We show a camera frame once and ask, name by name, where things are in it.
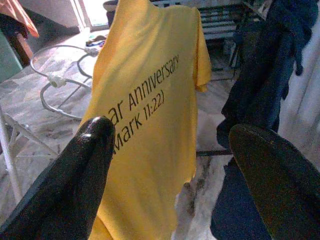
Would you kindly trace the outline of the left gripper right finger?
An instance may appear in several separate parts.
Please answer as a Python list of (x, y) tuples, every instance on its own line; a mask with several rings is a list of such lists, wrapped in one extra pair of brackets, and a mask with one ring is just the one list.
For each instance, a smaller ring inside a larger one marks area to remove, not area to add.
[(320, 238), (320, 173), (270, 129), (237, 124), (229, 147), (257, 211), (274, 240)]

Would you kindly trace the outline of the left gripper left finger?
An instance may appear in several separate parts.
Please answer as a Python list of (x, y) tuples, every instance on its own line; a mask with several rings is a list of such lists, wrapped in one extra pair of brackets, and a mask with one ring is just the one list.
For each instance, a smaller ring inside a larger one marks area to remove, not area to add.
[(115, 127), (87, 120), (37, 177), (0, 228), (3, 240), (86, 240), (105, 190)]

